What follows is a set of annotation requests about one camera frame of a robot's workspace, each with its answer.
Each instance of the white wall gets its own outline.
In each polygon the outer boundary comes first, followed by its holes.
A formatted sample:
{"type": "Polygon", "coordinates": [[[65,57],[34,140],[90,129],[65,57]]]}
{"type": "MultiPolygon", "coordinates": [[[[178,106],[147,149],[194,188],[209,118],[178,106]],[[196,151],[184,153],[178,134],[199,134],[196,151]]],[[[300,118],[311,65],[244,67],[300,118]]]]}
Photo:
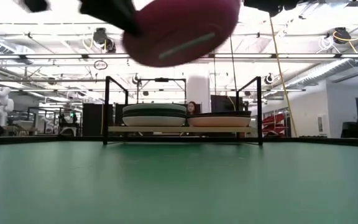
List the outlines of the white wall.
{"type": "Polygon", "coordinates": [[[9,97],[14,101],[14,110],[27,111],[30,106],[38,106],[38,100],[28,95],[18,95],[17,93],[10,93],[9,97]]]}
{"type": "Polygon", "coordinates": [[[342,124],[357,120],[358,77],[327,84],[329,125],[332,138],[341,137],[342,124]]]}
{"type": "MultiPolygon", "coordinates": [[[[323,124],[324,133],[329,137],[329,116],[328,101],[325,80],[316,86],[307,86],[306,91],[288,93],[290,99],[293,119],[298,136],[318,136],[318,117],[325,115],[323,124]]],[[[268,101],[263,105],[263,113],[287,107],[287,101],[268,101]]],[[[256,114],[256,107],[252,109],[252,114],[256,114]]],[[[292,137],[295,137],[295,130],[291,129],[292,137]]]]}

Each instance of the black chair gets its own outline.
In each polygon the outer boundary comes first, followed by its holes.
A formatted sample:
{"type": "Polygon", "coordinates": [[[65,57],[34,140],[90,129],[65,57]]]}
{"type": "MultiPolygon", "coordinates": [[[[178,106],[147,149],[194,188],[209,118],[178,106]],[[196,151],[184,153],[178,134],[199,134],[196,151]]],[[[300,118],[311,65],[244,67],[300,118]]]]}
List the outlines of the black chair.
{"type": "Polygon", "coordinates": [[[343,122],[341,138],[358,138],[358,127],[356,122],[343,122]]]}

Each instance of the metal frame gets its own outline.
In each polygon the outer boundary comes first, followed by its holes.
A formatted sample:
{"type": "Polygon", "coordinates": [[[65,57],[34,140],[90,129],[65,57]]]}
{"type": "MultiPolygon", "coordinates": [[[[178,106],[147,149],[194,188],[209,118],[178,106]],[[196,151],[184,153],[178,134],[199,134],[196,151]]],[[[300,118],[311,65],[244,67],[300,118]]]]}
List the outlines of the metal frame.
{"type": "Polygon", "coordinates": [[[263,144],[263,135],[262,135],[262,77],[255,77],[249,83],[245,84],[243,87],[236,91],[236,109],[240,110],[240,92],[247,88],[249,85],[256,82],[257,87],[257,129],[258,129],[258,145],[263,144]]]}
{"type": "Polygon", "coordinates": [[[110,101],[110,82],[115,83],[119,88],[121,88],[125,93],[125,105],[128,105],[129,92],[125,89],[120,83],[115,81],[115,79],[110,76],[106,76],[106,88],[104,90],[104,106],[103,106],[103,144],[108,143],[109,138],[109,101],[110,101]]]}
{"type": "MultiPolygon", "coordinates": [[[[108,137],[110,142],[122,142],[122,138],[108,137]]],[[[57,141],[104,141],[104,137],[68,137],[68,136],[27,136],[27,137],[0,137],[0,145],[2,144],[22,144],[22,143],[37,143],[37,142],[57,142],[57,141]]],[[[131,142],[178,142],[178,138],[142,138],[133,137],[131,142]]],[[[256,142],[257,138],[245,138],[243,142],[256,142]]],[[[202,143],[202,142],[227,142],[233,143],[233,138],[181,138],[180,142],[188,143],[202,143]]],[[[264,139],[264,142],[302,142],[314,144],[335,144],[342,146],[357,146],[358,139],[331,139],[331,138],[278,138],[278,139],[264,139]]]]}
{"type": "MultiPolygon", "coordinates": [[[[27,108],[27,120],[29,121],[30,120],[30,111],[31,110],[38,110],[38,111],[44,111],[45,114],[44,116],[46,117],[47,115],[47,112],[53,112],[53,125],[55,124],[55,121],[56,121],[56,117],[55,117],[55,113],[56,111],[55,110],[49,110],[49,109],[56,109],[56,108],[52,108],[52,107],[39,107],[39,106],[30,106],[27,108]]],[[[35,118],[35,113],[34,113],[34,122],[33,122],[33,126],[35,127],[35,123],[36,123],[36,118],[35,118]]],[[[44,123],[44,134],[45,134],[45,131],[47,129],[47,123],[45,122],[44,123]]]]}
{"type": "Polygon", "coordinates": [[[136,84],[136,103],[139,103],[139,83],[141,81],[146,81],[147,83],[150,82],[150,81],[154,81],[154,82],[169,82],[169,81],[183,81],[185,83],[185,89],[184,89],[184,92],[185,92],[185,103],[186,103],[186,100],[187,100],[187,93],[186,93],[186,90],[187,90],[187,87],[186,87],[186,78],[140,78],[137,80],[137,84],[136,84]]]}
{"type": "MultiPolygon", "coordinates": [[[[183,81],[185,82],[185,99],[186,99],[186,79],[181,78],[181,79],[174,79],[174,78],[157,78],[157,79],[139,79],[137,83],[141,82],[141,81],[156,81],[156,82],[169,82],[169,81],[183,81]]],[[[244,90],[245,88],[247,88],[247,86],[249,86],[250,84],[252,84],[253,82],[257,82],[257,106],[258,106],[258,119],[262,119],[262,77],[255,77],[253,80],[251,80],[251,82],[249,82],[248,84],[244,85],[241,89],[236,91],[236,105],[237,105],[237,110],[239,110],[239,93],[240,91],[244,90]]],[[[115,81],[113,78],[111,77],[106,77],[106,89],[105,89],[105,98],[104,98],[104,109],[103,109],[103,122],[102,122],[102,126],[103,126],[103,144],[107,145],[109,139],[112,139],[109,137],[109,125],[108,125],[108,118],[109,118],[109,91],[110,91],[110,82],[114,82],[115,84],[117,84],[126,94],[126,99],[125,99],[125,105],[128,104],[128,90],[125,89],[122,85],[120,85],[117,81],[115,81]]],[[[138,97],[137,100],[139,100],[139,85],[137,85],[137,92],[138,92],[138,97]]],[[[258,133],[258,138],[257,138],[257,142],[258,145],[262,145],[263,144],[263,135],[262,135],[262,122],[258,122],[258,128],[257,128],[257,133],[258,133]]],[[[137,138],[134,137],[127,137],[126,134],[124,134],[124,137],[121,138],[114,138],[117,139],[118,141],[134,141],[137,138]]],[[[239,134],[237,135],[236,138],[205,138],[205,139],[196,139],[196,140],[187,140],[187,138],[170,138],[170,137],[147,137],[147,138],[139,138],[142,141],[155,141],[156,139],[161,140],[161,139],[169,139],[170,141],[194,141],[194,142],[198,142],[198,141],[218,141],[218,139],[220,139],[222,142],[248,142],[249,139],[248,138],[240,138],[239,134]]]]}

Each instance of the ceiling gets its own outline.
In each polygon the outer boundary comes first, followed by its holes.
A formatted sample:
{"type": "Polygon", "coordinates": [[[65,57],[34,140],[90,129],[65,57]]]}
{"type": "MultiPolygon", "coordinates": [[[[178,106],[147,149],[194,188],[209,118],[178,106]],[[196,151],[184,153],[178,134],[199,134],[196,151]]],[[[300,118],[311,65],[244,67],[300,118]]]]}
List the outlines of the ceiling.
{"type": "MultiPolygon", "coordinates": [[[[90,16],[78,13],[77,0],[49,0],[51,10],[36,14],[29,14],[19,7],[13,0],[0,0],[0,40],[11,45],[23,45],[34,54],[99,54],[101,50],[89,48],[93,32],[96,28],[106,28],[108,36],[114,40],[117,53],[125,53],[121,45],[122,31],[117,27],[90,16]]],[[[137,9],[144,7],[150,0],[134,0],[137,9]]],[[[322,49],[322,39],[327,32],[332,33],[336,27],[346,27],[352,38],[358,37],[358,7],[332,8],[326,4],[315,4],[313,7],[303,4],[294,10],[285,11],[273,18],[274,35],[277,38],[280,53],[324,54],[344,52],[349,50],[349,44],[333,44],[334,47],[322,49]]],[[[231,37],[217,49],[217,53],[259,54],[275,53],[272,31],[268,14],[257,9],[241,7],[238,25],[231,37]]],[[[62,78],[62,79],[95,79],[109,75],[121,83],[125,88],[135,90],[132,83],[135,74],[141,78],[185,78],[194,72],[208,74],[211,78],[211,91],[239,88],[255,76],[266,76],[269,73],[278,75],[275,62],[260,62],[254,60],[241,62],[236,60],[198,61],[188,65],[172,68],[150,68],[139,65],[131,59],[108,59],[108,68],[96,70],[95,60],[34,60],[27,66],[27,76],[31,78],[62,78]]],[[[296,77],[301,72],[310,69],[316,63],[310,61],[283,62],[281,64],[285,80],[296,77]]],[[[0,67],[10,70],[20,76],[25,75],[25,65],[13,61],[1,61],[0,67]]],[[[103,89],[102,82],[66,82],[57,85],[40,83],[39,88],[88,88],[103,89]]],[[[144,90],[150,90],[144,99],[153,101],[172,101],[183,96],[183,86],[175,82],[148,83],[144,90]],[[169,89],[160,92],[153,90],[169,89]]],[[[218,91],[220,94],[233,95],[233,92],[218,91]]],[[[92,97],[102,98],[103,93],[93,93],[92,97]]],[[[111,93],[115,101],[122,100],[122,93],[111,93]]]]}

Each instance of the yellow cable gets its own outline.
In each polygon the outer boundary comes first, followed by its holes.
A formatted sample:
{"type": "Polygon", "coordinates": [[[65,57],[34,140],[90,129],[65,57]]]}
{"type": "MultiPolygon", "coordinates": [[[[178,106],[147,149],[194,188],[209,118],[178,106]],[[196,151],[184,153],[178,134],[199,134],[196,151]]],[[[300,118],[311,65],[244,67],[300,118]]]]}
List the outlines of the yellow cable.
{"type": "Polygon", "coordinates": [[[92,35],[92,38],[91,38],[91,45],[88,47],[86,44],[85,44],[85,39],[82,39],[82,45],[84,45],[84,47],[89,50],[90,48],[92,48],[93,46],[93,36],[94,34],[92,35]]]}
{"type": "Polygon", "coordinates": [[[355,38],[355,39],[343,39],[343,38],[340,38],[340,37],[335,36],[336,33],[337,33],[337,32],[335,31],[335,32],[333,33],[333,36],[334,36],[335,38],[337,38],[338,40],[341,40],[341,41],[355,41],[355,40],[358,40],[358,38],[355,38]]]}
{"type": "Polygon", "coordinates": [[[234,108],[234,111],[236,111],[236,105],[233,103],[233,101],[231,100],[230,96],[227,96],[231,102],[231,104],[233,104],[233,108],[234,108]]]}
{"type": "Polygon", "coordinates": [[[351,45],[352,49],[354,50],[354,53],[358,54],[358,52],[357,52],[356,48],[354,48],[354,45],[352,44],[352,42],[351,42],[351,41],[349,41],[349,44],[351,45]]]}
{"type": "Polygon", "coordinates": [[[293,116],[292,116],[290,99],[288,98],[287,88],[285,87],[285,81],[284,81],[284,78],[283,78],[283,73],[281,71],[280,58],[278,57],[277,43],[276,43],[276,38],[275,38],[275,35],[274,35],[273,21],[272,21],[271,17],[270,17],[270,27],[272,28],[273,43],[274,43],[274,49],[276,51],[278,71],[280,72],[280,80],[281,80],[281,83],[283,85],[285,99],[287,100],[287,103],[288,103],[288,111],[290,112],[290,119],[291,119],[291,123],[293,125],[293,132],[295,134],[295,137],[297,138],[298,133],[296,132],[296,126],[295,126],[295,121],[293,120],[293,116]]]}

